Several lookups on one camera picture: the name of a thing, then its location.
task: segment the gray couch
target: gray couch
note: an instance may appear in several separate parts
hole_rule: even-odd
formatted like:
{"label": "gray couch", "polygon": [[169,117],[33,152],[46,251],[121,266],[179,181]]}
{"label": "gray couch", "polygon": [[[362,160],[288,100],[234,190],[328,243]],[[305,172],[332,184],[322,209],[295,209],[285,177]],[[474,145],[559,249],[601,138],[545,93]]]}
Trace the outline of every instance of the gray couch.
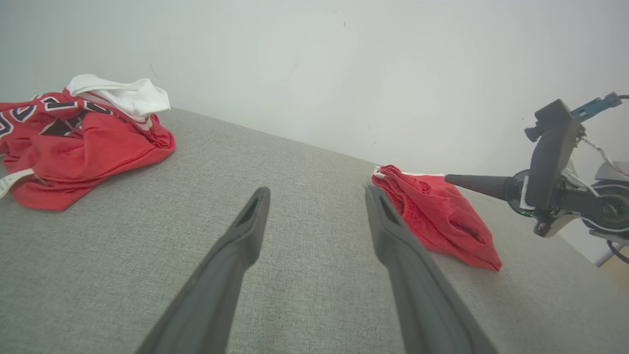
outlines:
{"label": "gray couch", "polygon": [[[403,351],[367,225],[374,163],[187,111],[160,117],[177,141],[163,162],[61,213],[0,200],[0,353],[133,352],[259,186],[271,209],[228,350]],[[629,298],[605,274],[506,204],[463,193],[504,266],[433,257],[500,352],[629,348]]]}

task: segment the white label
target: white label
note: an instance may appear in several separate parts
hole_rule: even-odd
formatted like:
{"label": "white label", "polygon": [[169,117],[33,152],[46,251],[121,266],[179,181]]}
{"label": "white label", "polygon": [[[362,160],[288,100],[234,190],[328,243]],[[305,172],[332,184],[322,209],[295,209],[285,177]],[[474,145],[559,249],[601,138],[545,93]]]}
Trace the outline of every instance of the white label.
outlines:
{"label": "white label", "polygon": [[0,180],[0,198],[4,197],[7,193],[9,193],[9,190],[11,189],[11,187],[17,181],[19,181],[20,178],[29,176],[31,174],[35,174],[35,172],[33,171],[32,168],[29,168],[29,169],[24,169],[22,171],[15,172],[15,173],[11,173],[7,177],[1,179]]}
{"label": "white label", "polygon": [[526,190],[528,189],[528,176],[524,176],[524,185],[522,186],[522,197],[520,197],[520,209],[535,210],[535,207],[526,203]]}

